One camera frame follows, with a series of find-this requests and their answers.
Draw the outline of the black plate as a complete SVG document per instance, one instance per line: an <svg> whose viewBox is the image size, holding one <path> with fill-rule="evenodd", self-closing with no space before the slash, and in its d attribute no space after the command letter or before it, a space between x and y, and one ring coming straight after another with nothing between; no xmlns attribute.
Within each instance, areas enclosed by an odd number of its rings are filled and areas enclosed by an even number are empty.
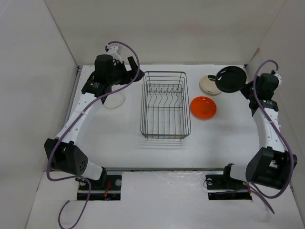
<svg viewBox="0 0 305 229"><path fill-rule="evenodd" d="M246 84L245 71L237 66L228 66L216 74L216 87L224 93L239 91Z"/></svg>

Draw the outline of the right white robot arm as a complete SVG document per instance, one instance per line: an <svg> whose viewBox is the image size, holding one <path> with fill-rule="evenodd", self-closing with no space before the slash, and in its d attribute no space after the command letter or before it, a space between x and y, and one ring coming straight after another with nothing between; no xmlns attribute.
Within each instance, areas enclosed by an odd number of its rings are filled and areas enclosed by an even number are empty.
<svg viewBox="0 0 305 229"><path fill-rule="evenodd" d="M228 164L220 176L221 184L231 188L237 181L253 183L274 189L283 189L290 174L290 156L279 133L278 105L272 100L281 83L276 72L263 73L246 84L242 95L250 101L252 117L256 123L259 150L247 165Z"/></svg>

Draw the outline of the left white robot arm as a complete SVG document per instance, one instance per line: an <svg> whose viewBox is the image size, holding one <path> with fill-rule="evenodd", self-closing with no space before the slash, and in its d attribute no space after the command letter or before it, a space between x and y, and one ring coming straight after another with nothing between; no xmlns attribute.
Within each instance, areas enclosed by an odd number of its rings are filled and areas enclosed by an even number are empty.
<svg viewBox="0 0 305 229"><path fill-rule="evenodd" d="M48 138L44 143L48 171L54 169L68 173L71 178L87 179L95 189L105 187L107 170L91 162L78 144L107 97L117 93L112 87L120 85L124 89L144 76L138 58L130 56L127 60L129 71L124 61L113 54L96 57L94 71L81 89L79 101L67 123L54 139Z"/></svg>

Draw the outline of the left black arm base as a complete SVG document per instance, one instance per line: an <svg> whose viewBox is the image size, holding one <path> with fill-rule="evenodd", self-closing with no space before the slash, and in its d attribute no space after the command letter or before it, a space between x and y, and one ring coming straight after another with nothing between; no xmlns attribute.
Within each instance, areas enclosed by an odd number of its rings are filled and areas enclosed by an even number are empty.
<svg viewBox="0 0 305 229"><path fill-rule="evenodd" d="M77 200L86 200L89 185L84 179L76 178L75 181L79 183L77 191ZM122 187L122 172L108 171L106 180L100 183L99 181L89 180L91 183L91 193L89 200L101 201L119 201L121 200Z"/></svg>

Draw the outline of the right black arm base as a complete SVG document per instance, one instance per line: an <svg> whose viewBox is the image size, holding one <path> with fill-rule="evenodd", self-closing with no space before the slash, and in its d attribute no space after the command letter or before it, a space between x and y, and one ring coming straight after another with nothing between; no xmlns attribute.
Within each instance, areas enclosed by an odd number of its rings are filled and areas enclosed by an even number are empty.
<svg viewBox="0 0 305 229"><path fill-rule="evenodd" d="M252 200L252 194L242 181L226 178L222 171L205 173L203 186L208 200Z"/></svg>

